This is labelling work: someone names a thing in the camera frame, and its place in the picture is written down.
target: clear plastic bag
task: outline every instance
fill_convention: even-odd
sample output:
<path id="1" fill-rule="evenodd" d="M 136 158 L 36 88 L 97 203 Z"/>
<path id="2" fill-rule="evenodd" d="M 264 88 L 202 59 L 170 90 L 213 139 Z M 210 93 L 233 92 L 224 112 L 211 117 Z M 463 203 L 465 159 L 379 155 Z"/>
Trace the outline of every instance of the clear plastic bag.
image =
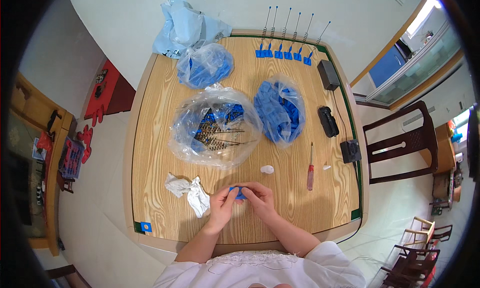
<path id="1" fill-rule="evenodd" d="M 223 45 L 208 44 L 198 50 L 187 49 L 177 63 L 180 83 L 203 89 L 227 78 L 233 70 L 233 56 Z"/>
<path id="2" fill-rule="evenodd" d="M 253 100 L 263 122 L 265 136 L 280 148 L 287 148 L 305 126 L 305 104 L 298 84 L 277 73 L 261 83 Z"/>
<path id="3" fill-rule="evenodd" d="M 168 148 L 186 162 L 227 170 L 248 158 L 262 128 L 245 94 L 216 83 L 180 103 Z"/>
<path id="4" fill-rule="evenodd" d="M 156 54 L 178 59 L 188 47 L 198 49 L 232 33 L 231 26 L 194 10 L 186 0 L 167 0 L 160 6 L 165 23 L 152 45 Z"/>

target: screwdriver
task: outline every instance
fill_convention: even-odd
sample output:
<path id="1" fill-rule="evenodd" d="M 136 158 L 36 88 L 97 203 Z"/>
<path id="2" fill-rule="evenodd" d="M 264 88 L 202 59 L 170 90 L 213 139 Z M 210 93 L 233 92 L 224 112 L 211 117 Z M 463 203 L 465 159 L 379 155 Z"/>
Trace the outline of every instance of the screwdriver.
<path id="1" fill-rule="evenodd" d="M 308 166 L 308 174 L 307 174 L 307 190 L 312 191 L 314 188 L 314 143 L 311 143 L 310 147 L 310 165 Z"/>

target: black power cord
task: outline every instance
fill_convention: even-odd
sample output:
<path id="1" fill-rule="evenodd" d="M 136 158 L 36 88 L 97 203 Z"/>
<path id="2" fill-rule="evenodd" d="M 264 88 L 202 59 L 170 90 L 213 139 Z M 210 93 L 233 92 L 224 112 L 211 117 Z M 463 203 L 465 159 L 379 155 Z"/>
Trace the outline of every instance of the black power cord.
<path id="1" fill-rule="evenodd" d="M 333 94 L 333 100 L 335 102 L 335 108 L 336 108 L 336 111 L 338 113 L 338 116 L 340 117 L 340 120 L 342 121 L 342 124 L 343 124 L 343 129 L 345 130 L 345 140 L 347 140 L 347 128 L 345 126 L 345 122 L 343 121 L 343 118 L 342 118 L 342 115 L 340 114 L 340 111 L 339 111 L 339 105 L 337 105 L 337 100 L 335 98 L 335 93 L 332 91 L 332 94 Z M 360 185 L 359 185 L 359 176 L 358 176 L 358 173 L 357 173 L 357 166 L 355 166 L 355 162 L 352 162 L 352 165 L 353 165 L 353 169 L 355 170 L 355 179 L 357 180 L 357 189 L 358 189 L 358 202 L 360 204 L 359 208 L 360 208 L 360 223 L 358 225 L 358 228 L 357 230 L 355 231 L 355 233 L 353 233 L 350 237 L 348 238 L 345 238 L 343 239 L 342 241 L 339 241 L 337 242 L 337 244 L 339 243 L 342 243 L 344 241 L 347 241 L 348 239 L 350 239 L 351 237 L 355 236 L 355 234 L 358 233 L 358 231 L 360 230 L 361 226 L 362 226 L 362 222 L 363 222 L 363 204 L 362 204 L 362 200 L 360 199 Z"/>

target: purple basket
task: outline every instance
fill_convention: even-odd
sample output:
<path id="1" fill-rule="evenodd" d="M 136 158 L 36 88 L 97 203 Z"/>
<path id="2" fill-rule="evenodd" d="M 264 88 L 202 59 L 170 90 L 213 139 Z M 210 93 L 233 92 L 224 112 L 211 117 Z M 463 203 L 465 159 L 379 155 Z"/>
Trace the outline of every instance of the purple basket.
<path id="1" fill-rule="evenodd" d="M 84 150 L 85 147 L 83 147 L 80 142 L 74 141 L 67 136 L 63 144 L 62 157 L 59 162 L 59 171 L 63 178 L 78 178 Z"/>

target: white tissue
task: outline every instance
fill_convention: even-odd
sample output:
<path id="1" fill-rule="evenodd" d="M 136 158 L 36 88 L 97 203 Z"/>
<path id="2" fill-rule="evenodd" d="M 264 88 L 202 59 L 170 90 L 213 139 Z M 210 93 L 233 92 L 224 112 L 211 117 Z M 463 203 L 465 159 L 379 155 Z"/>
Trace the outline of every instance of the white tissue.
<path id="1" fill-rule="evenodd" d="M 271 173 L 273 173 L 274 170 L 273 170 L 273 166 L 265 165 L 262 168 L 260 168 L 260 171 L 263 172 L 263 173 L 271 174 Z"/>
<path id="2" fill-rule="evenodd" d="M 177 197 L 187 193 L 187 201 L 198 218 L 201 218 L 203 213 L 210 208 L 210 196 L 205 193 L 200 185 L 199 177 L 194 178 L 190 183 L 186 179 L 178 179 L 169 173 L 166 176 L 165 188 Z"/>

